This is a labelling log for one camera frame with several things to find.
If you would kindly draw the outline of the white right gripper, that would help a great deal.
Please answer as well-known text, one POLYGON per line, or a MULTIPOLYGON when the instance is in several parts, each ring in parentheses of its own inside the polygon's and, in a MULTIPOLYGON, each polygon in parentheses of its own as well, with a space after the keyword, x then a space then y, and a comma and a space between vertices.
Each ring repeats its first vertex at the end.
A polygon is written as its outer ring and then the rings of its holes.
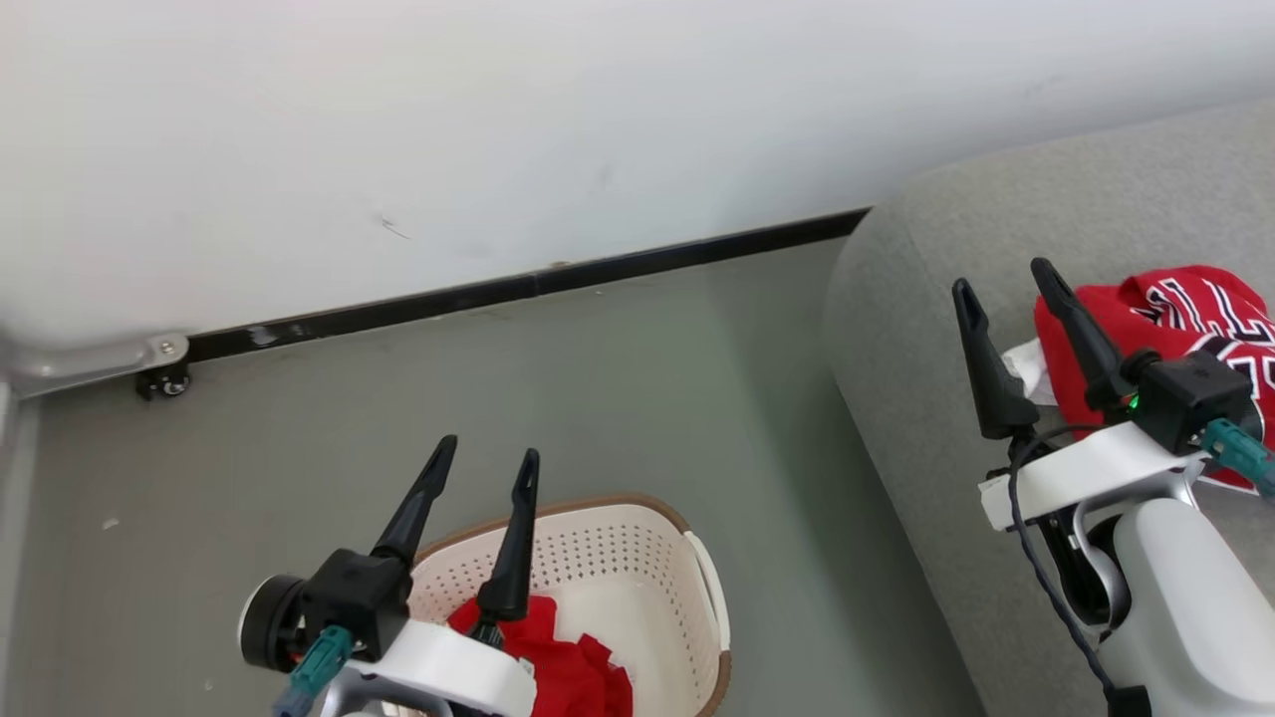
MULTIPOLYGON (((1150 367, 1162 360, 1153 337, 1162 327, 1150 313, 1119 300, 1116 290, 1075 291, 1054 264, 1030 263, 1039 293, 1038 339, 1061 415, 1153 415, 1150 367)), ((1026 440, 1035 435, 1037 404, 1009 373, 991 341, 991 323, 973 286, 952 282, 961 348, 980 435, 1026 440)), ((989 526, 1010 531, 1017 522, 1075 506, 1077 513, 1125 506, 1163 535, 1207 535, 1191 485, 1207 455, 1176 455, 1133 424, 1102 427, 1017 469, 979 485, 989 526)))

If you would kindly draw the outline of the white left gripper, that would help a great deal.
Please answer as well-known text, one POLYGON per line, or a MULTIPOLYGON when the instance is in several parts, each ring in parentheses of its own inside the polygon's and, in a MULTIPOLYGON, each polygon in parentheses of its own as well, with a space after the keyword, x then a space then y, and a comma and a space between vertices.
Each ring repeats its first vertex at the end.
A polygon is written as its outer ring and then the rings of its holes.
MULTIPOLYGON (((371 555, 411 566, 428 512, 445 490, 458 449, 442 436, 371 555)), ((477 595, 479 623, 527 617, 530 600, 539 486, 539 453, 527 449, 511 490, 513 512, 491 575, 477 595)), ((409 620, 377 661, 346 626, 310 630, 305 580, 274 575, 238 617, 246 663, 284 674, 273 716, 529 716, 537 686, 518 660, 440 623, 409 620)))

